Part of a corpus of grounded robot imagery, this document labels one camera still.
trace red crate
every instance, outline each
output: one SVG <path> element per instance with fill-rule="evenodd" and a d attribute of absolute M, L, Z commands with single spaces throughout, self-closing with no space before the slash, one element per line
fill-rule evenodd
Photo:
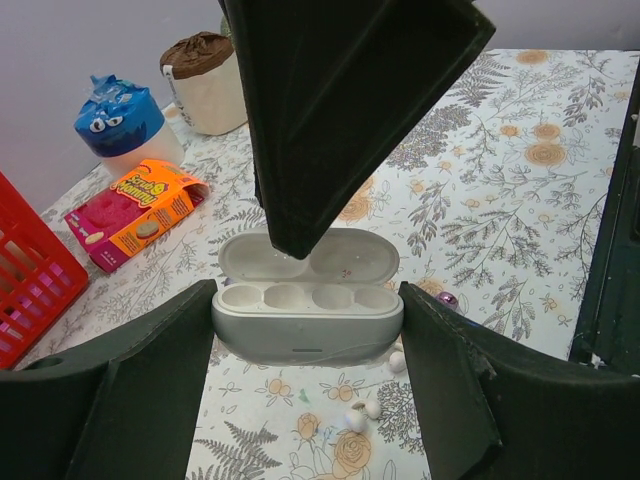
<path fill-rule="evenodd" d="M 0 173 L 0 368 L 15 365 L 88 283 L 85 269 Z"/>

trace white pebble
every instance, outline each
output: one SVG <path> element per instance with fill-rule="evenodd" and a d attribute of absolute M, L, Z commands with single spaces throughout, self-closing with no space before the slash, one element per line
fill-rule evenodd
<path fill-rule="evenodd" d="M 367 416 L 371 420 L 377 420 L 380 418 L 380 414 L 382 413 L 382 407 L 380 406 L 380 402 L 377 400 L 367 400 L 364 404 L 364 410 L 367 412 Z"/>
<path fill-rule="evenodd" d="M 345 413 L 344 421 L 352 432 L 362 433 L 367 429 L 367 419 L 357 410 L 349 410 Z"/>
<path fill-rule="evenodd" d="M 407 369 L 407 360 L 404 358 L 404 353 L 393 352 L 389 357 L 389 368 L 393 373 L 400 373 Z"/>

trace cartoon face lid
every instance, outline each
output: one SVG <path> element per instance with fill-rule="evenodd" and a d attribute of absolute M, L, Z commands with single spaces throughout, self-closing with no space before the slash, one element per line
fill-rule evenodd
<path fill-rule="evenodd" d="M 164 117 L 146 87 L 115 75 L 91 77 L 93 92 L 75 122 L 76 132 L 100 157 L 130 152 L 150 140 Z"/>

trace white jar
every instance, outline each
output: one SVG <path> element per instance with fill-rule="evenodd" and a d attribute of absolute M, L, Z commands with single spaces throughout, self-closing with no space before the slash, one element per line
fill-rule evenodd
<path fill-rule="evenodd" d="M 205 135 L 227 133 L 247 121 L 238 59 L 231 40 L 200 32 L 160 60 L 182 118 Z"/>

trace floral tablecloth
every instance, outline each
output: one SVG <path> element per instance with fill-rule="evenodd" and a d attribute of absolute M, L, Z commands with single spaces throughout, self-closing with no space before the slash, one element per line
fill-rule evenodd
<path fill-rule="evenodd" d="M 451 291 L 469 318 L 566 358 L 637 63 L 625 52 L 483 54 L 336 225 L 395 244 L 401 266 L 388 288 L 408 280 L 431 294 Z M 106 172 L 96 169 L 46 211 L 91 285 L 23 364 L 127 322 L 198 279 L 223 280 L 220 245 L 265 223 L 248 127 L 205 137 L 175 108 L 166 115 L 187 149 L 184 167 L 213 194 L 110 276 L 62 220 L 108 184 Z M 342 420 L 356 397 L 383 408 L 362 435 Z M 345 369 L 250 365 L 216 343 L 187 478 L 429 478 L 407 373 L 391 373 L 385 358 Z"/>

